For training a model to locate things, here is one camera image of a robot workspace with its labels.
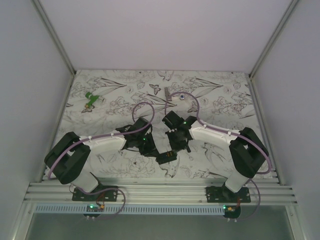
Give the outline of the black fuse box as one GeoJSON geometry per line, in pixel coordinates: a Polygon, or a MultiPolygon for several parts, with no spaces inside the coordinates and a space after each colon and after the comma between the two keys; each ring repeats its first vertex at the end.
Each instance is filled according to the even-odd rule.
{"type": "Polygon", "coordinates": [[[160,153],[155,158],[155,160],[159,165],[162,165],[162,164],[166,164],[166,163],[175,161],[177,159],[177,156],[178,156],[178,154],[171,150],[171,151],[160,153]]]}

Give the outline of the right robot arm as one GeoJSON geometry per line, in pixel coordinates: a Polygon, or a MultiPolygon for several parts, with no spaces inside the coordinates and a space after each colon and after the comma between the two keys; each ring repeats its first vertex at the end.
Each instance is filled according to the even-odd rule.
{"type": "Polygon", "coordinates": [[[249,127],[242,130],[226,129],[204,123],[195,116],[183,119],[173,111],[167,113],[162,122],[169,128],[165,133],[171,147],[169,155],[187,150],[192,140],[220,148],[228,147],[234,170],[221,190],[226,202],[234,202],[240,195],[239,190],[250,179],[257,174],[268,174],[272,168],[268,150],[249,127]]]}

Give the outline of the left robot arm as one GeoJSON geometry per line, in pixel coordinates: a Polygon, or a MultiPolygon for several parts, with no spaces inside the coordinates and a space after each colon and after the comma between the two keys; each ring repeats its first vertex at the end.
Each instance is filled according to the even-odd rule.
{"type": "Polygon", "coordinates": [[[140,117],[128,129],[119,128],[111,133],[97,136],[79,136],[71,131],[66,133],[50,150],[44,159],[49,168],[47,178],[63,184],[72,184],[84,192],[91,201],[102,195],[99,180],[86,167],[92,155],[108,151],[119,151],[126,147],[139,147],[151,128],[151,123],[140,117]]]}

